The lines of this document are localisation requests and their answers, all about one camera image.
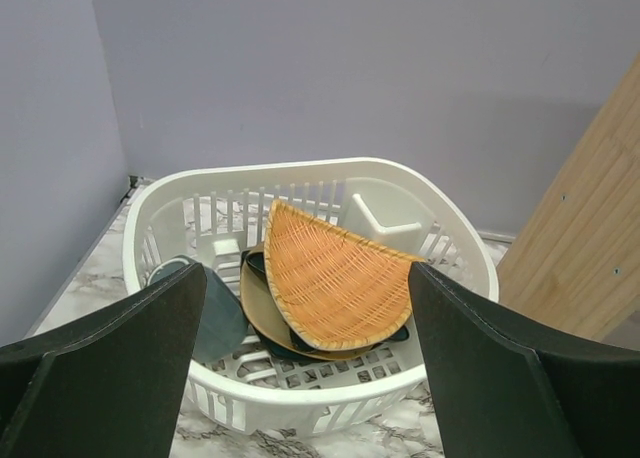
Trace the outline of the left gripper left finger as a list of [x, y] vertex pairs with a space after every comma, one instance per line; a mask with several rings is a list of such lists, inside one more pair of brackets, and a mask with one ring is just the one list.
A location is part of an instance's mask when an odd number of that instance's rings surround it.
[[2, 347], [2, 456], [168, 456], [205, 291], [188, 265]]

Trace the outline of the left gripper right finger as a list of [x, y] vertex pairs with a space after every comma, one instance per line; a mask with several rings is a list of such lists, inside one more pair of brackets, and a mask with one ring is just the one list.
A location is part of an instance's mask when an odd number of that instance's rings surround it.
[[446, 456], [638, 456], [637, 351], [550, 328], [423, 262], [409, 289]]

